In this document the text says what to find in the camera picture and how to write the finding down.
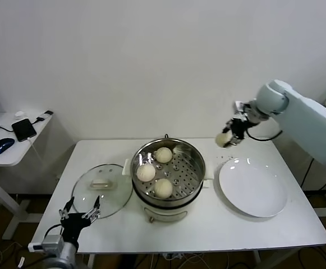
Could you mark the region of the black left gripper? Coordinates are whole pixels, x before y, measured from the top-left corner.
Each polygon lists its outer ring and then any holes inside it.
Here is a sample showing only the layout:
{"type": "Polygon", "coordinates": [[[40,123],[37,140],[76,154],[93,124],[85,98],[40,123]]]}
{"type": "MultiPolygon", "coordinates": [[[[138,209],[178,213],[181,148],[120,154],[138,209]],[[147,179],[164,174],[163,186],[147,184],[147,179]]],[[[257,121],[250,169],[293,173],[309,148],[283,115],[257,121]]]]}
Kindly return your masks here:
{"type": "Polygon", "coordinates": [[[71,213],[69,211],[74,204],[74,197],[65,204],[63,209],[59,209],[61,225],[63,227],[62,238],[64,242],[79,246],[78,239],[82,229],[91,225],[91,221],[96,221],[100,215],[100,196],[94,202],[91,210],[84,213],[71,213]]]}

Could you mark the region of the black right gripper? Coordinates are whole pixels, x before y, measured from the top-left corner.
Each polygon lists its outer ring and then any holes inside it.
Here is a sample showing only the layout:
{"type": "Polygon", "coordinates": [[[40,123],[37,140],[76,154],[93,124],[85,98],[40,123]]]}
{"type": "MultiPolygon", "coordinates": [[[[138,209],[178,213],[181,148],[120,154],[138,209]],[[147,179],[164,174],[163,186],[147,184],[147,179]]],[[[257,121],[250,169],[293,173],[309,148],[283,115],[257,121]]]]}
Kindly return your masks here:
{"type": "Polygon", "coordinates": [[[225,127],[222,129],[222,133],[232,133],[233,135],[227,142],[227,147],[237,146],[245,138],[245,131],[247,129],[249,121],[245,116],[233,117],[230,119],[225,127]]]}

